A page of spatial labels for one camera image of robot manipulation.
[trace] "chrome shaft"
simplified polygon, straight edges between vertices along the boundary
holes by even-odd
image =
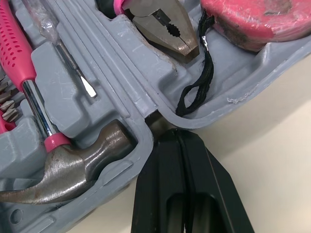
[[[58,133],[59,130],[52,124],[45,111],[44,100],[35,82],[25,81],[23,90],[44,139]]]

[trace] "white table surface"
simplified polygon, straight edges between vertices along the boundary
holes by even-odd
[[[311,232],[311,56],[196,132],[231,174],[256,233]],[[130,233],[135,185],[69,233]]]

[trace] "pink tape measure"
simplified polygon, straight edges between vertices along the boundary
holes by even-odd
[[[201,0],[201,5],[215,16],[214,28],[246,50],[311,33],[311,0]]]

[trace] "tool kit case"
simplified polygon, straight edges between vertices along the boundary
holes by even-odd
[[[198,129],[246,103],[291,65],[311,52],[311,36],[268,43],[245,51],[211,29],[207,33],[214,78],[203,105],[194,113],[175,114],[185,86],[198,79],[204,56],[182,64],[151,46],[125,15],[101,13],[95,0],[46,0],[59,19],[57,30],[81,71],[97,92],[90,98],[53,44],[41,36],[21,0],[12,12],[34,51],[36,84],[53,124],[75,146],[87,148],[100,130],[117,119],[137,145],[124,159],[109,164],[89,190],[70,202],[44,205],[0,203],[0,233],[64,233],[93,209],[114,198],[141,171],[154,147],[145,118],[159,111],[171,124]],[[195,31],[202,15],[199,0],[181,0]],[[185,99],[193,102],[196,89]],[[0,191],[25,189],[42,179],[47,156],[43,139],[23,94],[17,127],[0,134]]]

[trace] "hammer head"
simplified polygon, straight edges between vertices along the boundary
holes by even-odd
[[[112,121],[89,148],[60,146],[50,152],[42,181],[25,190],[0,192],[0,202],[48,204],[76,198],[95,184],[109,163],[127,156],[135,145],[124,126]]]

